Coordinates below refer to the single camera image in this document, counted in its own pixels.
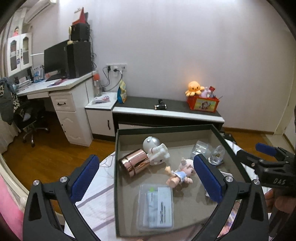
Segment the person's right hand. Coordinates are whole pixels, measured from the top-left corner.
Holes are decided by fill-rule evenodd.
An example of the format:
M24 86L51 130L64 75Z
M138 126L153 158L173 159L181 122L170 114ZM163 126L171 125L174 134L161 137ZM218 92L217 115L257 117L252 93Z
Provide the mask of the person's right hand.
M274 190L271 189L264 195L266 205L267 205L267 212L271 213L273 207L275 206L276 209L279 211L291 214L295 209L296 199L293 197L288 196L278 196L275 197Z

